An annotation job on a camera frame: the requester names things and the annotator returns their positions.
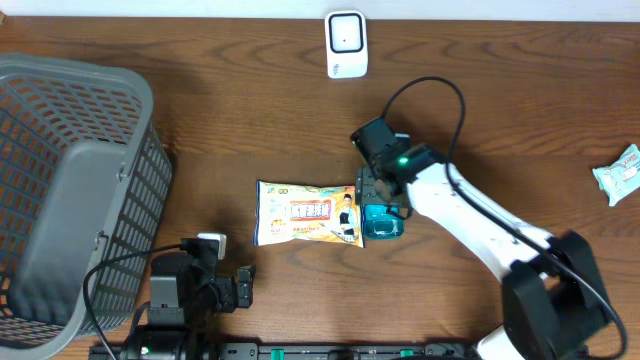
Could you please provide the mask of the teal mouthwash bottle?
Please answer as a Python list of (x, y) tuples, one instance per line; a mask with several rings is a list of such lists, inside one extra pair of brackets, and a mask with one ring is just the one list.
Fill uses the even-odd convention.
[(404, 233), (404, 220), (397, 206), (362, 205), (362, 231), (369, 240), (391, 240)]

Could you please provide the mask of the wet wipes pack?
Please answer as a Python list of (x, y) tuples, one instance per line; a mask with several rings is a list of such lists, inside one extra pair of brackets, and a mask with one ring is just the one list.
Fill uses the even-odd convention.
[(293, 240), (365, 246), (353, 185), (315, 187), (256, 183), (258, 246)]

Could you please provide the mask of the mint green wipes packet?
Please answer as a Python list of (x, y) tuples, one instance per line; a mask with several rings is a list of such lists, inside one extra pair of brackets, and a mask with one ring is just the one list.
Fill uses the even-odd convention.
[(612, 165), (594, 168), (592, 173), (608, 205), (614, 207), (639, 188), (639, 148), (630, 145)]

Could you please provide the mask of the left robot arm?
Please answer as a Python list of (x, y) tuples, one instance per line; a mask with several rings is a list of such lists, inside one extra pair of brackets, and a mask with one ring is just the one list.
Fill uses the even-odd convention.
[(204, 334), (207, 318), (253, 303), (254, 265), (235, 277), (219, 275), (218, 257), (171, 252), (151, 263), (151, 300), (135, 313), (121, 359), (220, 359), (220, 347)]

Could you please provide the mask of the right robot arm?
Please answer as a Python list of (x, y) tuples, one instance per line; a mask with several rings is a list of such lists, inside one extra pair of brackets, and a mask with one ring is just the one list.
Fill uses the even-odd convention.
[(379, 195), (446, 229), (501, 283), (503, 323), (474, 347), (480, 359), (585, 359), (586, 342), (612, 322), (588, 242), (556, 237), (484, 195), (428, 145), (413, 146), (383, 118), (351, 141)]

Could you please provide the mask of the white barcode scanner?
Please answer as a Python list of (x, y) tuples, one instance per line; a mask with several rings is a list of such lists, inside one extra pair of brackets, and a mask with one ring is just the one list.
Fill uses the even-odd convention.
[(324, 28), (328, 77), (363, 77), (369, 61), (365, 16), (357, 10), (333, 11), (326, 15)]

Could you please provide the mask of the grey plastic basket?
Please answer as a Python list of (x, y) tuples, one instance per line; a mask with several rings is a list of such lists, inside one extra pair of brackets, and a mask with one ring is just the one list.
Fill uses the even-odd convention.
[(137, 73), (1, 58), (1, 355), (46, 359), (132, 314), (172, 181)]

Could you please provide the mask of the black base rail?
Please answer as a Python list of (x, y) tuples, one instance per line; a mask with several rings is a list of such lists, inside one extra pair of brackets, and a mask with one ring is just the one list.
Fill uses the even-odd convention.
[(113, 346), (118, 359), (204, 360), (384, 360), (384, 359), (479, 359), (471, 345), (432, 343), (426, 345), (258, 345), (218, 343), (197, 350), (142, 346), (129, 350)]

